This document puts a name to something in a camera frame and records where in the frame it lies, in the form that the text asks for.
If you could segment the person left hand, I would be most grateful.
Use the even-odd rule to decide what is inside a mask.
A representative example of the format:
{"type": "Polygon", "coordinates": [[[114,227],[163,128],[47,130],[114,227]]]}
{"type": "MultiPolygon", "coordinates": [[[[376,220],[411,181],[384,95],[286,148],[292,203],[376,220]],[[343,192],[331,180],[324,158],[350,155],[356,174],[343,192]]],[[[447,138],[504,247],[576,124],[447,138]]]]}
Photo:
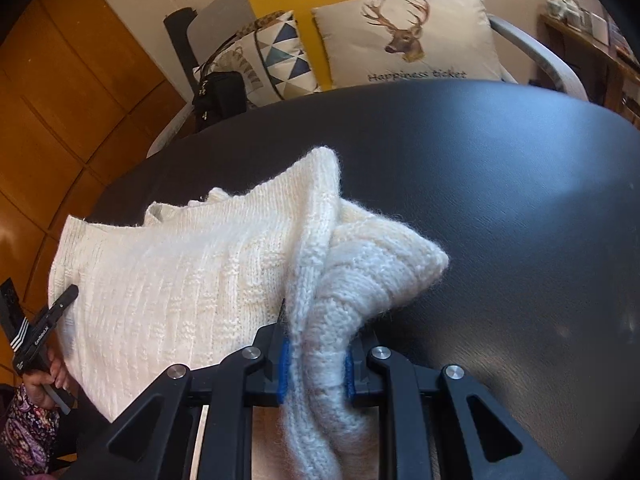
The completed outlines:
{"type": "Polygon", "coordinates": [[[45,410],[54,410],[56,403],[47,394],[44,386],[55,386],[55,388],[63,389],[72,396],[77,396],[78,385],[56,350],[47,348],[47,356],[49,361],[48,370],[46,372],[44,370],[25,372],[23,374],[23,384],[32,404],[45,410]]]}

